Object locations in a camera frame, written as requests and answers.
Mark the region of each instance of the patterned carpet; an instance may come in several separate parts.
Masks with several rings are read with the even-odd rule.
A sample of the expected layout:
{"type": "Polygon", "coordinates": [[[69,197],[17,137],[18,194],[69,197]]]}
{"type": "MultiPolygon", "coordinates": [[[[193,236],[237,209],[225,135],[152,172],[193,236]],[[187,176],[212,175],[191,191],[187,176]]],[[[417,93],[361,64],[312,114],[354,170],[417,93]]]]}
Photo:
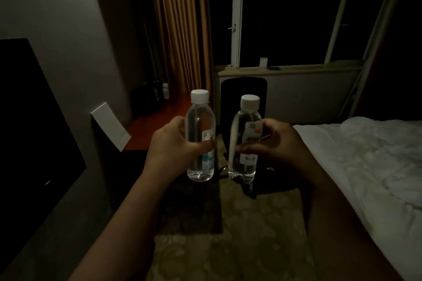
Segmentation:
{"type": "MultiPolygon", "coordinates": [[[[217,151],[221,168],[221,136],[217,151]]],[[[297,189],[253,200],[229,178],[182,176],[164,198],[155,242],[148,281],[317,279],[297,189]]]]}

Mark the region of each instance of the hand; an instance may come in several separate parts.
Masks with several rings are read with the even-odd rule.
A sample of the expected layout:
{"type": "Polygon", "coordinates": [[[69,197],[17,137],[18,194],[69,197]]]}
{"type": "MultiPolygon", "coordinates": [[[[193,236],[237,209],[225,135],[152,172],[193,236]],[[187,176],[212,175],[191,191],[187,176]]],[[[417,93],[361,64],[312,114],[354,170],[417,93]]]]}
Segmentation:
{"type": "Polygon", "coordinates": [[[262,156],[275,168],[288,165],[298,170],[306,166],[312,154],[303,143],[298,132],[288,123],[275,119],[263,119],[264,128],[271,131],[271,136],[260,142],[245,142],[236,146],[236,151],[243,154],[262,156]]]}
{"type": "Polygon", "coordinates": [[[213,150],[214,140],[188,142],[184,138],[184,118],[174,117],[154,132],[146,156],[143,175],[164,188],[199,156],[213,150]]]}

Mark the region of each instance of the white bedsheet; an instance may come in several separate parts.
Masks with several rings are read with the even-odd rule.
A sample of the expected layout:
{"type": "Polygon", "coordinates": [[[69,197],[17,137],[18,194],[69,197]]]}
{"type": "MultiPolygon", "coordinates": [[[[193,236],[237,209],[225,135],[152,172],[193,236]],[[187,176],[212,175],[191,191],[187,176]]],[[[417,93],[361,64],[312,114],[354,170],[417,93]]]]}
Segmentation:
{"type": "Polygon", "coordinates": [[[295,126],[406,281],[422,280],[422,122],[295,126]]]}

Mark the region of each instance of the desk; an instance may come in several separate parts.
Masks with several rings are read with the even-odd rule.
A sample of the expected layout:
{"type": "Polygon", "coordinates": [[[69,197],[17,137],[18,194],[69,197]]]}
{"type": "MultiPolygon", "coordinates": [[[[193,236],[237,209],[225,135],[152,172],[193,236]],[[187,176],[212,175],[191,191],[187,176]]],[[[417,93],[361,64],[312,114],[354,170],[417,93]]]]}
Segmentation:
{"type": "Polygon", "coordinates": [[[191,105],[190,94],[182,93],[162,102],[154,113],[136,118],[127,129],[131,139],[124,150],[148,150],[154,132],[174,117],[184,117],[191,105]]]}

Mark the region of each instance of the small white bottle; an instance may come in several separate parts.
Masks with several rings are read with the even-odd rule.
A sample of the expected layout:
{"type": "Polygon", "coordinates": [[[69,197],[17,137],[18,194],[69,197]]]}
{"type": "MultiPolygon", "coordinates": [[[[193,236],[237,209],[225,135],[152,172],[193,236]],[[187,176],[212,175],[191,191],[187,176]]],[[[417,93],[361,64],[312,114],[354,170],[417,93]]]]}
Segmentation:
{"type": "Polygon", "coordinates": [[[168,90],[168,83],[162,84],[162,96],[164,99],[170,99],[170,91],[168,90]]]}
{"type": "MultiPolygon", "coordinates": [[[[197,89],[190,93],[192,106],[185,117],[185,137],[190,142],[215,139],[215,116],[208,106],[208,90],[197,89]]],[[[193,181],[203,182],[214,175],[214,151],[199,156],[187,169],[193,181]]]]}
{"type": "Polygon", "coordinates": [[[230,131],[229,177],[236,183],[251,183],[255,177],[257,155],[244,155],[235,151],[238,144],[259,141],[262,135],[262,118],[258,113],[260,98],[243,95],[240,111],[235,115],[230,131]]]}

